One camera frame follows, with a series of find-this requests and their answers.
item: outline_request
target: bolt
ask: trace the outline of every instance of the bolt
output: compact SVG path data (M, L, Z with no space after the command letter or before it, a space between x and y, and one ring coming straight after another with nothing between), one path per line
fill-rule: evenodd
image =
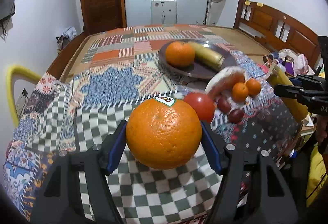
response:
M269 152L267 150L262 150L261 155L263 156L269 156Z
M236 147L233 144L227 144L226 149L228 149L229 151L233 151L236 149Z
M67 151L66 151L66 150L61 150L61 151L59 152L59 156L63 157L63 156L65 156L65 155L67 155Z
M99 151L101 149L101 144L95 144L92 146L92 149L95 151Z

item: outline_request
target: wooden headboard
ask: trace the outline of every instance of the wooden headboard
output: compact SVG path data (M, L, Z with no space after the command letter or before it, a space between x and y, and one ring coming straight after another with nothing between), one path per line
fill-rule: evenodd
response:
M254 37L250 32L241 29L240 23L258 31L263 36ZM320 55L318 36L310 28L267 5L239 0L233 27L251 35L269 51L272 48L277 51L289 48L296 53L303 53L312 68Z

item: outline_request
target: yellow bag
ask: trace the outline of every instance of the yellow bag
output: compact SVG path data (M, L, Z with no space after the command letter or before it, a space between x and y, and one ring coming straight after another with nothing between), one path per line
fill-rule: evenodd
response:
M311 205L314 201L326 179L326 167L323 162L322 155L318 152L318 146L315 146L310 156L310 173L308 178L308 186L306 188L306 197L309 195L310 197L306 200L307 207L309 207L309 205Z

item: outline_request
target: plate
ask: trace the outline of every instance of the plate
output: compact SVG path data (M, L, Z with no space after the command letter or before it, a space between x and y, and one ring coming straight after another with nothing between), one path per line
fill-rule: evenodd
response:
M224 61L221 66L221 69L225 68L225 67L237 65L236 60L228 51L226 51L208 41L174 40L174 41L168 42L165 45L163 45L161 47L161 49L158 51L158 56L159 56L160 62L172 72L175 72L175 73L187 76L187 77L191 77L191 78L201 79L201 80L211 80L213 78L213 76L218 73L217 71L211 69L210 67L206 66L205 64L202 64L201 62L199 62L197 60L194 60L190 66L184 67L184 68L175 68L175 67L171 66L170 64L168 64L166 62L166 58L165 58L165 51L166 51L166 48L168 47L168 45L175 41L181 41L181 42L186 42L186 43L189 41L194 41L194 42L200 43L203 46L208 47L209 49L221 54L222 56L224 56Z

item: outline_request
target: green and white checkered pattern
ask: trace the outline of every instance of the green and white checkered pattern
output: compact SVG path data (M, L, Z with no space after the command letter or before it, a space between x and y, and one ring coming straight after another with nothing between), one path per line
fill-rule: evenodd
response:
M42 152L58 150L59 137L65 114L65 87L45 109L37 122L37 134L27 142L27 147Z
M140 101L106 109L79 108L76 128L80 151L102 143ZM212 207L221 181L210 168L202 146L187 164L162 171L136 161L126 146L118 169L106 179L127 224L179 223L200 216ZM80 172L80 190L85 215L94 219L84 172Z

